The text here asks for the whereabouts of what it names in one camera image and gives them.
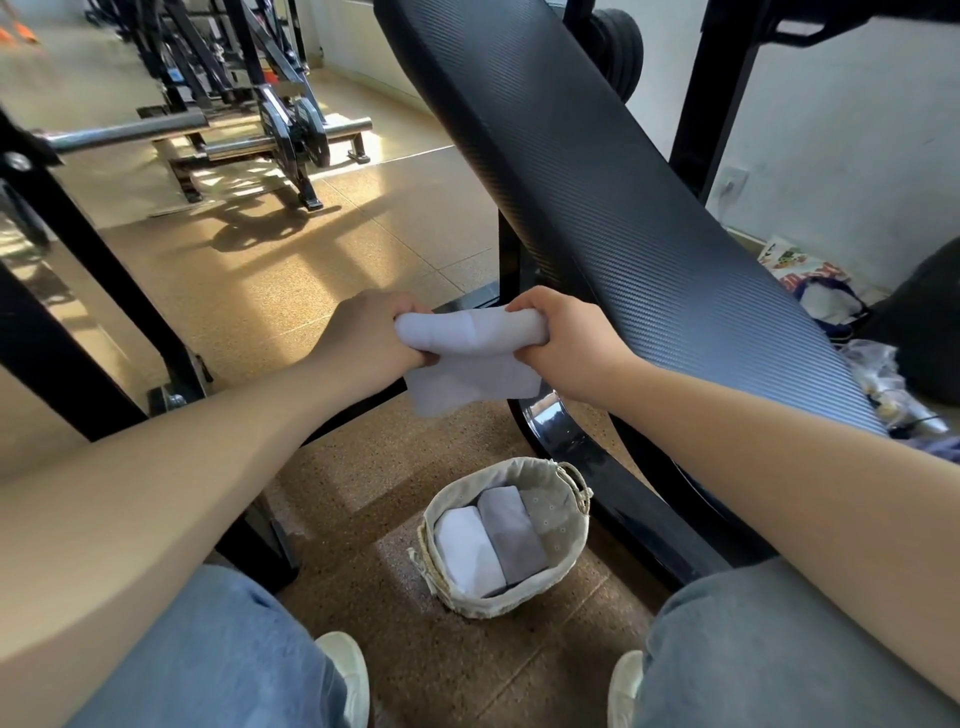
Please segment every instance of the basket handle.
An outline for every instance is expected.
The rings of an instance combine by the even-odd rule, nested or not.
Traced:
[[[407,556],[410,558],[410,561],[413,562],[417,571],[420,572],[420,576],[423,577],[423,581],[426,582],[426,586],[433,596],[437,596],[438,593],[448,593],[450,590],[446,585],[446,579],[444,579],[440,570],[437,569],[437,565],[433,563],[433,558],[430,556],[430,549],[427,548],[426,545],[425,519],[420,519],[420,525],[417,526],[417,541],[419,542],[420,551],[412,547],[408,548]]]
[[[557,474],[566,481],[573,491],[573,496],[577,499],[577,509],[589,516],[590,499],[593,497],[593,491],[587,485],[584,477],[574,466],[569,463],[557,463]]]

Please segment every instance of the fabric-lined basket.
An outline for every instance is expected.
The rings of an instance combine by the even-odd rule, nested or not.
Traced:
[[[474,598],[452,584],[434,541],[434,525],[451,508],[474,502],[488,488],[516,485],[534,530],[546,552],[548,568],[504,593]],[[557,584],[573,568],[587,544],[590,498],[580,472],[569,463],[515,457],[471,473],[437,493],[417,528],[418,547],[408,548],[410,560],[430,593],[447,607],[471,619],[499,617]]]

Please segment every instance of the white cloth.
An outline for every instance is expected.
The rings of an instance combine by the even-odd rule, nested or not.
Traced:
[[[549,339],[538,311],[503,307],[454,313],[405,313],[396,334],[408,347],[440,355],[432,367],[405,377],[417,414],[442,415],[472,401],[521,400],[540,393],[540,375],[514,352]]]
[[[479,599],[507,586],[475,505],[446,511],[433,533],[446,573],[463,594]]]

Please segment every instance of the hand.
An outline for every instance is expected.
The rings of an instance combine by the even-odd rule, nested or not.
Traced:
[[[352,399],[369,397],[431,363],[430,354],[410,349],[396,336],[394,319],[411,311],[432,313],[411,293],[363,291],[341,301],[304,363],[331,367],[332,375],[340,377],[336,385]]]
[[[522,308],[535,308],[546,317],[550,341],[515,356],[565,397],[610,411],[622,397],[623,374],[653,366],[627,348],[599,306],[537,286],[507,306],[508,311]]]

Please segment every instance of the wall outlet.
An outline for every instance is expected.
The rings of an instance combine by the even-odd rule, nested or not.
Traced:
[[[739,167],[722,167],[717,175],[717,201],[730,206],[737,201],[750,173]]]

